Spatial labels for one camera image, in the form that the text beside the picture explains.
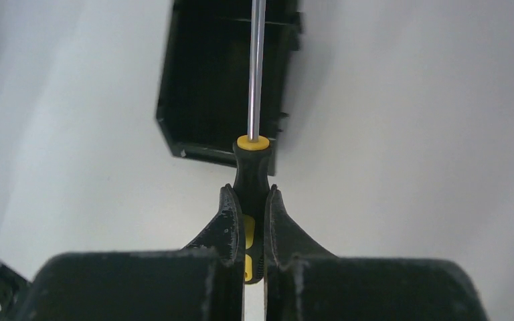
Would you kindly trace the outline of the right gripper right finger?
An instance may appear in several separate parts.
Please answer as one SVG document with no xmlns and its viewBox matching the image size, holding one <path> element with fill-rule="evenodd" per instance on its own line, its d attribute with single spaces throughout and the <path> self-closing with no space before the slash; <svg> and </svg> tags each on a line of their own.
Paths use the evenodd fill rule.
<svg viewBox="0 0 514 321">
<path fill-rule="evenodd" d="M 272 187 L 264 214 L 267 320 L 486 320 L 453 261 L 339 257 L 308 235 Z"/>
</svg>

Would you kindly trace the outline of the yellow black screwdriver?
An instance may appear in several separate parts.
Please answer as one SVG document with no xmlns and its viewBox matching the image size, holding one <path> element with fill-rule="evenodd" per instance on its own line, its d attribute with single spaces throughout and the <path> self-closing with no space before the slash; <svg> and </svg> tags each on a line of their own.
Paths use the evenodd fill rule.
<svg viewBox="0 0 514 321">
<path fill-rule="evenodd" d="M 234 190 L 244 215 L 246 236 L 245 282 L 258 283 L 264 275 L 264 212 L 270 191 L 270 141 L 260 136 L 266 2 L 252 2 L 247 134 L 234 145 L 237 161 Z"/>
</svg>

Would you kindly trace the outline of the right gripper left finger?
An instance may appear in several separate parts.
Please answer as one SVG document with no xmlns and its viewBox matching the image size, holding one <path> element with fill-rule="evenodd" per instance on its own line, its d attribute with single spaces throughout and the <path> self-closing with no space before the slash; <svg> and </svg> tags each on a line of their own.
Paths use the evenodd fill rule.
<svg viewBox="0 0 514 321">
<path fill-rule="evenodd" d="M 63 253 L 37 273 L 18 320 L 242 320 L 245 235 L 230 185 L 183 249 Z"/>
</svg>

